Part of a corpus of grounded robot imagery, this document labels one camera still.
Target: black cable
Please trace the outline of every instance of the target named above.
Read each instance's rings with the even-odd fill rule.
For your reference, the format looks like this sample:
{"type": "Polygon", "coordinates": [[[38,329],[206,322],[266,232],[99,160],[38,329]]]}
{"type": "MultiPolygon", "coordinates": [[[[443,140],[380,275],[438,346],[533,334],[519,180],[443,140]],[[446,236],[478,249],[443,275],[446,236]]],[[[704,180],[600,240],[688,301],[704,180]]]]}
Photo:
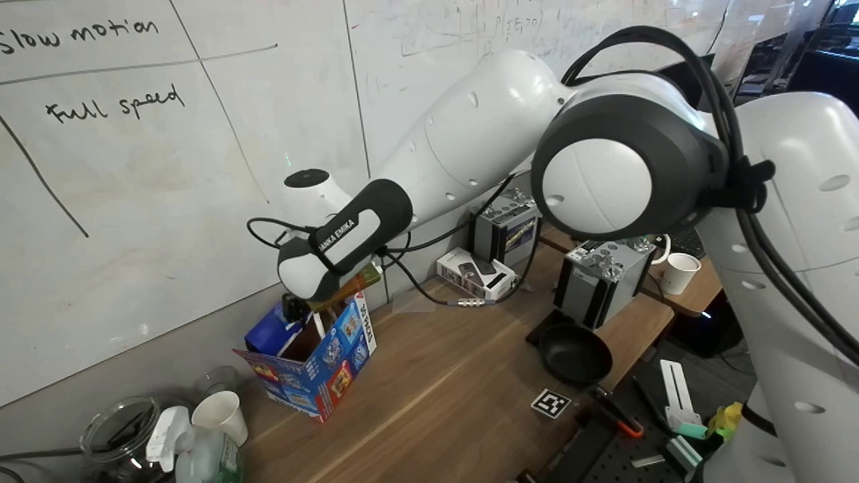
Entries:
{"type": "Polygon", "coordinates": [[[775,423],[771,418],[760,415],[752,405],[743,405],[740,414],[752,426],[768,432],[771,436],[778,436],[775,423]]]}
{"type": "Polygon", "coordinates": [[[727,22],[727,11],[723,11],[723,19],[719,19],[719,27],[716,27],[716,34],[713,34],[713,39],[708,39],[707,54],[713,54],[713,45],[716,45],[716,39],[723,37],[724,22],[727,22]]]}
{"type": "Polygon", "coordinates": [[[425,285],[415,282],[415,275],[403,266],[401,258],[391,258],[391,263],[401,266],[401,270],[409,275],[409,282],[410,282],[426,301],[431,301],[431,302],[438,302],[438,305],[454,305],[452,301],[439,301],[439,298],[434,298],[431,293],[426,293],[425,285]]]}
{"type": "Polygon", "coordinates": [[[266,243],[266,247],[272,247],[272,249],[280,249],[280,240],[281,240],[290,231],[304,231],[304,232],[312,232],[312,231],[315,231],[315,227],[309,227],[309,226],[292,226],[292,222],[284,222],[284,220],[277,220],[277,218],[249,218],[249,220],[245,222],[245,227],[246,227],[246,232],[249,232],[254,240],[261,240],[261,243],[266,243]],[[268,239],[262,239],[262,236],[254,231],[254,222],[280,226],[281,232],[280,232],[274,240],[268,240],[268,239]]]}
{"type": "Polygon", "coordinates": [[[82,455],[82,450],[80,447],[52,447],[52,450],[0,454],[0,460],[60,459],[60,455],[82,455]]]}
{"type": "MultiPolygon", "coordinates": [[[[749,157],[743,156],[743,136],[739,128],[735,110],[727,100],[727,92],[716,83],[716,74],[708,77],[719,97],[719,110],[724,112],[729,132],[729,163],[745,168],[749,157]]],[[[735,210],[739,226],[749,240],[749,249],[775,290],[809,318],[809,324],[827,338],[841,353],[859,364],[859,341],[823,309],[823,302],[799,282],[799,275],[787,266],[787,261],[772,247],[771,236],[763,231],[755,211],[735,210]]]]}
{"type": "MultiPolygon", "coordinates": [[[[0,454],[3,465],[22,459],[60,459],[60,455],[82,455],[80,447],[53,447],[53,450],[23,450],[23,454],[0,454]]],[[[0,467],[0,475],[9,475],[14,483],[23,483],[22,471],[0,467]]]]}
{"type": "Polygon", "coordinates": [[[723,100],[719,100],[719,92],[724,94],[724,88],[716,88],[716,77],[711,74],[711,70],[704,65],[704,58],[685,43],[678,39],[677,34],[665,32],[665,30],[656,30],[656,27],[625,27],[625,30],[618,30],[613,32],[610,37],[605,37],[600,43],[595,43],[590,50],[586,50],[579,58],[574,58],[570,65],[570,70],[564,73],[562,83],[564,85],[571,85],[571,79],[586,70],[586,65],[605,47],[613,47],[613,45],[621,45],[621,43],[639,43],[639,39],[647,39],[647,43],[658,43],[662,47],[670,47],[673,54],[678,54],[692,70],[696,79],[701,83],[708,105],[711,105],[711,114],[713,114],[713,126],[716,126],[716,133],[723,143],[729,140],[729,128],[727,128],[727,118],[724,110],[719,110],[723,100]]]}
{"type": "Polygon", "coordinates": [[[406,231],[406,247],[403,247],[401,251],[391,251],[390,247],[383,247],[383,249],[380,249],[380,254],[386,254],[386,258],[390,258],[390,263],[386,263],[386,266],[380,266],[380,267],[391,267],[396,261],[403,261],[403,258],[406,258],[406,251],[409,251],[409,247],[410,247],[410,231],[406,231]]]}
{"type": "Polygon", "coordinates": [[[554,239],[548,239],[548,236],[540,236],[540,243],[544,243],[544,247],[549,247],[549,249],[555,249],[555,251],[570,251],[571,247],[564,247],[564,243],[559,243],[559,240],[554,240],[554,239]]]}
{"type": "Polygon", "coordinates": [[[0,475],[9,475],[14,483],[23,483],[22,471],[0,467],[0,475]]]}
{"type": "Polygon", "coordinates": [[[823,309],[818,301],[802,287],[802,282],[795,275],[795,270],[782,261],[778,251],[768,251],[760,239],[768,239],[766,232],[755,232],[752,215],[739,210],[740,231],[749,240],[749,249],[756,261],[756,266],[766,270],[766,275],[775,285],[775,290],[809,318],[809,324],[827,338],[842,356],[847,356],[854,364],[859,364],[859,342],[851,338],[842,324],[823,309]]]}
{"type": "Polygon", "coordinates": [[[454,236],[456,231],[468,227],[468,226],[473,222],[473,218],[480,218],[480,215],[504,193],[504,188],[508,188],[513,180],[516,180],[516,173],[508,173],[508,177],[503,180],[503,184],[485,198],[485,204],[480,204],[478,211],[473,211],[464,222],[454,226],[452,231],[446,231],[446,232],[439,232],[439,236],[431,236],[431,239],[426,239],[426,240],[422,240],[422,243],[413,243],[413,247],[390,247],[386,251],[419,251],[419,249],[426,249],[426,247],[431,247],[431,243],[454,236]]]}

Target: clutter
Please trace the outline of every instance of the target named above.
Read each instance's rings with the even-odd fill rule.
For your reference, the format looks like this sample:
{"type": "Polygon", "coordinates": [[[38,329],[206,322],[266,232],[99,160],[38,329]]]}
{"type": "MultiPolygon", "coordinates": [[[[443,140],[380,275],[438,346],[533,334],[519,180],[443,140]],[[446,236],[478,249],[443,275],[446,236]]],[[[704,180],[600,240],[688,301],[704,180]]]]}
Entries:
{"type": "Polygon", "coordinates": [[[645,459],[634,459],[634,460],[627,460],[634,470],[645,470],[645,467],[656,467],[656,465],[662,465],[665,460],[665,455],[660,455],[660,454],[652,454],[652,455],[645,455],[645,459]]]}
{"type": "Polygon", "coordinates": [[[660,359],[662,384],[669,393],[665,420],[673,432],[689,432],[689,426],[701,426],[701,414],[692,408],[689,385],[685,369],[673,359],[660,359]]]}
{"type": "Polygon", "coordinates": [[[707,428],[727,439],[740,423],[740,418],[743,418],[743,403],[729,403],[716,408],[716,414],[707,420],[707,428]]]}
{"type": "Polygon", "coordinates": [[[375,350],[375,334],[364,294],[354,293],[340,305],[312,312],[297,338],[280,356],[249,349],[234,350],[254,369],[272,400],[325,420],[375,350]]]}
{"type": "Polygon", "coordinates": [[[645,436],[645,423],[631,415],[610,392],[600,385],[592,389],[592,397],[600,408],[600,414],[618,426],[618,432],[627,439],[642,439],[645,436]]]}
{"type": "Polygon", "coordinates": [[[462,247],[438,258],[434,273],[464,294],[480,301],[498,301],[516,282],[516,270],[504,263],[474,263],[474,258],[462,247]]]}
{"type": "Polygon", "coordinates": [[[555,305],[595,329],[639,293],[656,243],[649,239],[586,240],[567,251],[555,305]]]}
{"type": "Polygon", "coordinates": [[[215,392],[192,414],[172,405],[159,415],[144,444],[150,465],[175,471],[178,483],[238,483],[246,423],[237,392],[215,392]]]}
{"type": "Polygon", "coordinates": [[[245,333],[246,350],[280,356],[305,329],[312,309],[284,294],[257,324],[245,333]]]}
{"type": "Polygon", "coordinates": [[[704,455],[682,434],[670,436],[665,450],[685,471],[692,471],[698,465],[704,465],[704,455]]]}
{"type": "Polygon", "coordinates": [[[529,261],[540,239],[540,211],[531,198],[504,189],[473,222],[473,251],[478,261],[516,266],[529,261]]]}
{"type": "Polygon", "coordinates": [[[162,414],[159,397],[120,400],[99,411],[80,434],[80,479],[143,483],[163,478],[144,465],[144,444],[162,414]]]}
{"type": "Polygon", "coordinates": [[[325,309],[329,309],[329,305],[343,302],[343,301],[351,298],[354,293],[375,285],[379,279],[380,279],[380,266],[379,266],[379,261],[371,261],[371,263],[364,263],[350,282],[343,282],[343,287],[340,287],[336,294],[329,294],[328,301],[305,301],[305,305],[309,305],[312,312],[325,312],[325,309]]]}

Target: spray bottle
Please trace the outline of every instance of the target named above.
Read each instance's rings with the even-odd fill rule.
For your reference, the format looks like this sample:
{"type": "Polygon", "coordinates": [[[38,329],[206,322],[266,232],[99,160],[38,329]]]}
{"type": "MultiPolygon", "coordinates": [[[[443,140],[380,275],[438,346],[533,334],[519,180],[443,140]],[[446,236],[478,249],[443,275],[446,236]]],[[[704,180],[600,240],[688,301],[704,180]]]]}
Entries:
{"type": "Polygon", "coordinates": [[[175,471],[178,483],[242,483],[238,442],[221,428],[190,423],[183,405],[159,415],[144,455],[175,471]]]}

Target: wall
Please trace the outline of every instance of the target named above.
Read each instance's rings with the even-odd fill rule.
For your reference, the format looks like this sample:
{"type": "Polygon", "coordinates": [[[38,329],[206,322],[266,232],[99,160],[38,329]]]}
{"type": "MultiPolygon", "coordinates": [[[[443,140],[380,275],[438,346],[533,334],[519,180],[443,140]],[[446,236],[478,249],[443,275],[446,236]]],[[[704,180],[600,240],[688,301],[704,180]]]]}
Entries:
{"type": "Polygon", "coordinates": [[[337,0],[3,3],[0,65],[0,405],[274,285],[288,172],[367,180],[337,0]]]}
{"type": "MultiPolygon", "coordinates": [[[[775,34],[778,30],[788,27],[788,19],[795,19],[795,7],[802,7],[799,3],[784,3],[784,0],[760,0],[760,3],[729,3],[727,15],[723,22],[711,19],[716,30],[716,50],[729,50],[732,70],[743,65],[743,50],[752,47],[755,39],[763,39],[768,34],[775,34]]],[[[375,110],[396,112],[403,105],[401,97],[375,100],[375,110]]],[[[430,100],[409,100],[409,114],[419,112],[419,105],[426,105],[430,100]]],[[[375,144],[371,144],[371,160],[379,163],[383,157],[383,149],[390,149],[391,133],[375,136],[375,144]]],[[[460,211],[446,215],[443,220],[434,220],[431,226],[419,227],[415,239],[426,239],[438,232],[439,227],[447,227],[460,220],[460,211]]],[[[426,254],[410,254],[406,258],[409,266],[415,267],[419,275],[430,273],[430,263],[447,247],[434,247],[426,254]]],[[[396,294],[409,287],[409,282],[401,273],[390,275],[390,285],[379,285],[371,293],[374,305],[380,305],[390,301],[390,294],[396,294]]],[[[3,405],[0,411],[0,454],[11,450],[31,450],[31,447],[60,447],[60,444],[76,444],[76,436],[80,434],[86,418],[97,414],[99,408],[109,405],[112,400],[133,397],[133,393],[152,393],[170,385],[188,389],[202,372],[206,372],[215,364],[238,364],[234,353],[227,353],[230,346],[242,341],[242,333],[277,301],[280,287],[266,287],[249,298],[242,298],[215,313],[206,313],[190,324],[183,324],[144,346],[136,346],[131,350],[124,350],[108,363],[99,363],[82,372],[76,372],[49,389],[39,389],[30,397],[22,397],[11,405],[3,405]]],[[[68,479],[65,470],[38,470],[26,467],[26,475],[31,479],[68,479]]]]}

